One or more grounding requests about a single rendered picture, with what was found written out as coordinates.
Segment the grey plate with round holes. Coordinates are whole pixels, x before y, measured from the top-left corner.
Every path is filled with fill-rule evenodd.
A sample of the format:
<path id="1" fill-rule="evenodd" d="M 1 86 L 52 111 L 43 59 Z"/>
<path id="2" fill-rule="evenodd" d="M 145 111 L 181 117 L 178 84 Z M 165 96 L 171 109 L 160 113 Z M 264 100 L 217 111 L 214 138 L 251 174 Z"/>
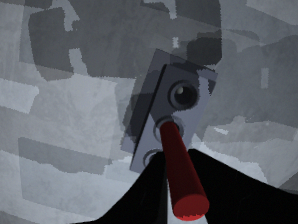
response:
<path id="1" fill-rule="evenodd" d="M 157 152 L 164 152 L 160 128 L 166 121 L 177 125 L 188 149 L 216 84 L 217 81 L 165 64 L 146 112 L 129 171 L 141 173 Z M 184 92 L 174 93 L 180 87 L 184 87 Z"/>

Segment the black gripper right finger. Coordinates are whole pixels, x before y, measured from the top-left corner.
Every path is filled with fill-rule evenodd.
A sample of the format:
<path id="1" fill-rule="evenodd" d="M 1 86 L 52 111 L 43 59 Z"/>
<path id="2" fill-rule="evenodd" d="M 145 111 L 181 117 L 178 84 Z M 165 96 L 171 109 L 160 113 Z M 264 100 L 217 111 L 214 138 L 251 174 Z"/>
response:
<path id="1" fill-rule="evenodd" d="M 298 224 L 298 194 L 263 184 L 197 149 L 188 149 L 209 201 L 208 224 Z"/>

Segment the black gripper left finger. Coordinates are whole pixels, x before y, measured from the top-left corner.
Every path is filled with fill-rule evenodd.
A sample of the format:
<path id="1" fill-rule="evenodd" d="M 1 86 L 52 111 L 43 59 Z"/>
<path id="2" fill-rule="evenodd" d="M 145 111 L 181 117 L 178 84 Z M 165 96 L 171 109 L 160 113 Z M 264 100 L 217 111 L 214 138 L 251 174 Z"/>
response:
<path id="1" fill-rule="evenodd" d="M 168 186 L 165 152 L 157 152 L 112 209 L 77 224 L 168 224 Z"/>

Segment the red peg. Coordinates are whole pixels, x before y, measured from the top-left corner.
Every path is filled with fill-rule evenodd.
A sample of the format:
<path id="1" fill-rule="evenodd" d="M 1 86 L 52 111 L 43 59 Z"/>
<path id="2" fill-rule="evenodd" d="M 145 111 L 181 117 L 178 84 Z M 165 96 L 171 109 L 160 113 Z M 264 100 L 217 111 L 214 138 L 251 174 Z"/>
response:
<path id="1" fill-rule="evenodd" d="M 194 221 L 208 213 L 209 201 L 188 156 L 177 125 L 166 121 L 160 128 L 162 149 L 168 167 L 169 196 L 178 220 Z"/>

